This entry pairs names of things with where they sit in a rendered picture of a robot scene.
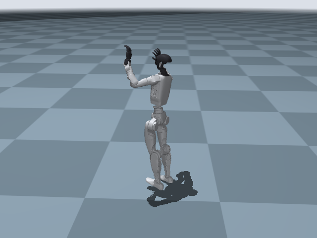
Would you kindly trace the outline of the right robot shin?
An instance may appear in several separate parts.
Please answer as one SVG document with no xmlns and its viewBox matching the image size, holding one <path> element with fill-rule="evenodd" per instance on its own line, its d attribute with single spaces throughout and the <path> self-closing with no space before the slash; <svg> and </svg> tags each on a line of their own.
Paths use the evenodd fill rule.
<svg viewBox="0 0 317 238">
<path fill-rule="evenodd" d="M 169 146 L 169 145 L 168 145 Z M 162 154 L 161 160 L 162 164 L 164 165 L 165 177 L 168 178 L 170 176 L 170 164 L 171 164 L 171 153 L 170 153 L 170 146 L 169 146 L 169 153 Z"/>
</svg>

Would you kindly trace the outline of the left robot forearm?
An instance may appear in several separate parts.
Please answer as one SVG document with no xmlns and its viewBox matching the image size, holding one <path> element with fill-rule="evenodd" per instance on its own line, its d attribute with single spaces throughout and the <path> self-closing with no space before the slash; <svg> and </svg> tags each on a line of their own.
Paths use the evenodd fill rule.
<svg viewBox="0 0 317 238">
<path fill-rule="evenodd" d="M 124 65 L 124 63 L 123 63 Z M 125 66 L 125 71 L 126 71 L 126 74 L 127 74 L 127 79 L 129 79 L 133 85 L 137 85 L 138 84 L 138 80 L 137 78 L 135 77 L 134 73 L 133 73 L 133 70 L 132 70 L 132 67 L 131 67 L 131 63 L 128 62 L 128 65 L 124 65 Z"/>
</svg>

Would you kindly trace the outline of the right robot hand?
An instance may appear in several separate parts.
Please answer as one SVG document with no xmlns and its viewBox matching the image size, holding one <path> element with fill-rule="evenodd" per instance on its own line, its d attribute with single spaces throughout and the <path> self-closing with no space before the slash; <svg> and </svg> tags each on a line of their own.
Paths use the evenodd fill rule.
<svg viewBox="0 0 317 238">
<path fill-rule="evenodd" d="M 154 50 L 154 51 L 155 51 L 155 50 Z M 157 51 L 157 52 L 156 52 L 156 51 Z M 158 48 L 156 49 L 156 51 L 155 51 L 156 54 L 155 54 L 154 52 L 153 52 L 153 54 L 157 57 L 158 55 L 161 54 L 161 51 L 160 51 Z M 158 61 L 157 61 L 157 58 L 156 58 L 156 59 L 155 59 L 154 57 L 152 57 L 152 58 L 155 60 L 155 64 L 157 65 L 157 62 L 158 62 Z"/>
</svg>

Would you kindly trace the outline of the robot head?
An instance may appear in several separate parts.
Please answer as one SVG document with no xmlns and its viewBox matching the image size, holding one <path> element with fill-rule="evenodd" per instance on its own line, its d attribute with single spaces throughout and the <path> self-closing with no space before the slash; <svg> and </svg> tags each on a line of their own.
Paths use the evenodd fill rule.
<svg viewBox="0 0 317 238">
<path fill-rule="evenodd" d="M 169 76 L 169 74 L 166 72 L 166 68 L 163 68 L 163 65 L 166 64 L 167 62 L 172 62 L 172 59 L 169 55 L 167 54 L 161 54 L 158 55 L 157 57 L 157 69 L 160 70 L 161 75 L 163 76 Z M 162 62 L 161 66 L 159 67 L 159 63 Z"/>
</svg>

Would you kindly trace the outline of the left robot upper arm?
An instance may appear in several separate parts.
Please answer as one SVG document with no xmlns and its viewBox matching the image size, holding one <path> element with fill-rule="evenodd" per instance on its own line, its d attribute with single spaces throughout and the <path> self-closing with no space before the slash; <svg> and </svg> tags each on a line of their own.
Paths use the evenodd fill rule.
<svg viewBox="0 0 317 238">
<path fill-rule="evenodd" d="M 137 87 L 143 87 L 143 86 L 147 86 L 147 85 L 157 85 L 160 82 L 160 78 L 158 76 L 150 76 L 148 78 L 144 78 L 141 79 L 140 81 L 138 81 L 137 85 L 133 85 L 132 82 L 130 82 L 130 86 L 133 88 L 137 88 Z"/>
</svg>

